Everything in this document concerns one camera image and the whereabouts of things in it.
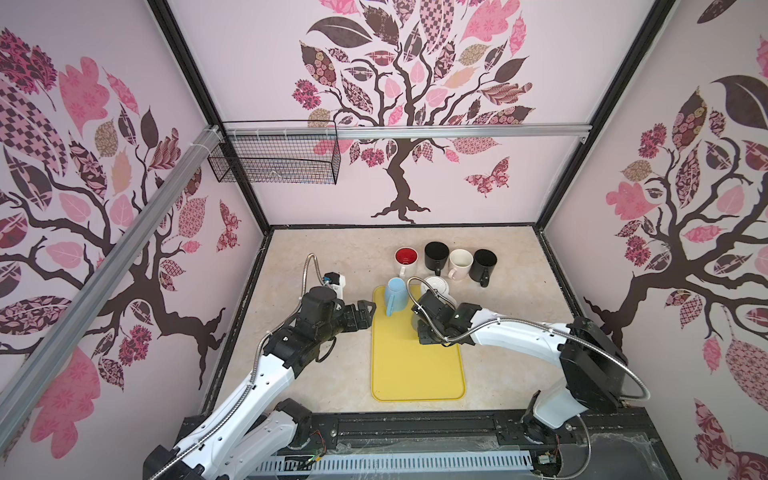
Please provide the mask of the pale pink mug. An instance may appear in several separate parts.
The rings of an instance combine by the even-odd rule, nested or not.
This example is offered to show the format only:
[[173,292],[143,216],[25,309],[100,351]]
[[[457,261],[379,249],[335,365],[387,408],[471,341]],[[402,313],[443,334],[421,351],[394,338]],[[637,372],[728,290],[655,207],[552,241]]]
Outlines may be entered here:
[[448,257],[447,277],[454,281],[465,279],[473,264],[473,254],[465,249],[454,249]]

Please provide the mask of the cream white mug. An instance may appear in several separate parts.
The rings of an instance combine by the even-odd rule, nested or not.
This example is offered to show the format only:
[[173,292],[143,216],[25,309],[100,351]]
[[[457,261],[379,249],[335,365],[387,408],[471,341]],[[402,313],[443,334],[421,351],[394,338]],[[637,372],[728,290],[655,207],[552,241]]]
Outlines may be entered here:
[[404,280],[415,276],[418,270],[419,255],[411,247],[399,248],[394,255],[397,276]]

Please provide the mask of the dark green white-bottom mug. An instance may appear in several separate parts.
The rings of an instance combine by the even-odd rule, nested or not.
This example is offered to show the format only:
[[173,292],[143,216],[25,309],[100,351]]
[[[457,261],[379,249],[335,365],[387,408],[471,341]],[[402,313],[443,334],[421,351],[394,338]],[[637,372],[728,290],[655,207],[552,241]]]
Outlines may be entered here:
[[424,248],[425,267],[435,276],[440,277],[448,262],[450,248],[439,241],[431,241]]

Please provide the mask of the black mug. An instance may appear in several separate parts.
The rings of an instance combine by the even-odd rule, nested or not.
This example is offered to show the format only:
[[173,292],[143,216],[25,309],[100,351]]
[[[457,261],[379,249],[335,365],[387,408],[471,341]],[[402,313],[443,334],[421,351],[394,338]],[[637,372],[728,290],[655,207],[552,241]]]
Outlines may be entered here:
[[498,263],[496,254],[488,249],[478,249],[473,254],[469,277],[482,288],[487,288],[490,278]]

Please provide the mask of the grey mug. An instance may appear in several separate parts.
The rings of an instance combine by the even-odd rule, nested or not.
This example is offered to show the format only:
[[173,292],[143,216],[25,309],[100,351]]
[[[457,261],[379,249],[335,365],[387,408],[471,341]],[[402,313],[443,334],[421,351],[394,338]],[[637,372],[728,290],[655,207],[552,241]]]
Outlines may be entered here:
[[415,332],[419,331],[419,325],[420,325],[421,319],[419,314],[416,311],[413,311],[413,315],[411,318],[411,325]]

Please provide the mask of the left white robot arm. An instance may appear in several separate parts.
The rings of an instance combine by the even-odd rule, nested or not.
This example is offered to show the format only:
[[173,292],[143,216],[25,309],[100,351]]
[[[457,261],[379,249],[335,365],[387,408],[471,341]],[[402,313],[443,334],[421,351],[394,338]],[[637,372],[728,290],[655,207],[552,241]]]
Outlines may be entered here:
[[253,368],[200,425],[174,447],[156,447],[143,464],[145,479],[245,479],[270,456],[307,442],[311,412],[279,401],[324,343],[371,327],[376,305],[345,303],[327,286],[309,289],[295,311],[259,343]]

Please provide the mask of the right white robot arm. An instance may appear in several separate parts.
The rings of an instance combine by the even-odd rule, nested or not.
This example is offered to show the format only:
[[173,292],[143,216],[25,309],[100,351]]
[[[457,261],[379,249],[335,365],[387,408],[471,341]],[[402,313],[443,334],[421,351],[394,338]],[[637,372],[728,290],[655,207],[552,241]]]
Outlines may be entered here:
[[586,412],[613,414],[622,406],[627,359],[590,320],[538,323],[477,304],[456,306],[431,291],[412,306],[422,344],[498,347],[548,362],[562,378],[536,392],[522,423],[529,437],[543,437]]

